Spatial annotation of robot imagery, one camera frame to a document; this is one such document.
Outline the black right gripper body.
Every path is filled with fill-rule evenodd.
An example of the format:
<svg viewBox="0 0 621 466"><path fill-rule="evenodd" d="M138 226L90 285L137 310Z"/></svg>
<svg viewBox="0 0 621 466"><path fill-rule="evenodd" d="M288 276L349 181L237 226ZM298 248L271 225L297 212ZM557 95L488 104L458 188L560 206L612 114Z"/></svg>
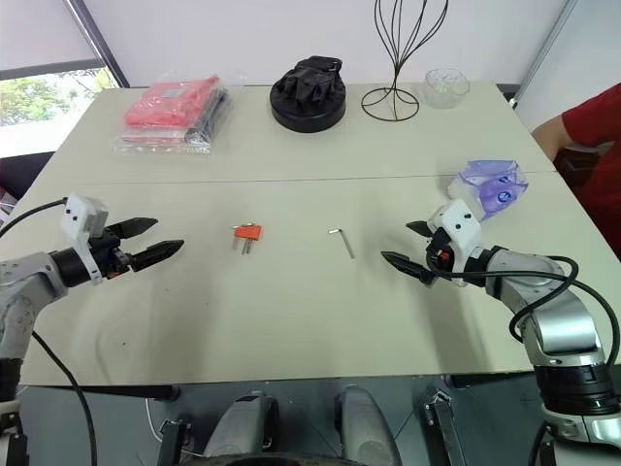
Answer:
<svg viewBox="0 0 621 466"><path fill-rule="evenodd" d="M430 240L426 248L428 268L438 276L447 277L453 269L453 251L449 246L450 237L443 228L432 231L429 226L426 226L424 233Z"/></svg>

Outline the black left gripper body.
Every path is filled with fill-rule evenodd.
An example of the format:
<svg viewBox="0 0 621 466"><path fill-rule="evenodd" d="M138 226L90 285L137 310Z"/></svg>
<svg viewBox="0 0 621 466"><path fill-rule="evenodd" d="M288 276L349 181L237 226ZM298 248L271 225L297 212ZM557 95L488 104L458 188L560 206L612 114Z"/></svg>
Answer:
<svg viewBox="0 0 621 466"><path fill-rule="evenodd" d="M129 237L128 226L108 226L99 237L89 239L89 250L105 279L130 271L130 257L120 249L121 241Z"/></svg>

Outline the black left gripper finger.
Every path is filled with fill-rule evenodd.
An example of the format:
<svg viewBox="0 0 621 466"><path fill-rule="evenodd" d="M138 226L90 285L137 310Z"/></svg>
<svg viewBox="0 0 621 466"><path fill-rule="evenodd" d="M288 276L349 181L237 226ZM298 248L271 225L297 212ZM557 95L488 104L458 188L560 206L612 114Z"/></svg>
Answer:
<svg viewBox="0 0 621 466"><path fill-rule="evenodd" d="M129 267L139 272L171 258L184 246L184 240L170 240L157 243L145 250L130 254Z"/></svg>
<svg viewBox="0 0 621 466"><path fill-rule="evenodd" d="M152 217L133 217L112 225L108 225L107 229L118 239L124 240L145 233L157 222L158 220Z"/></svg>

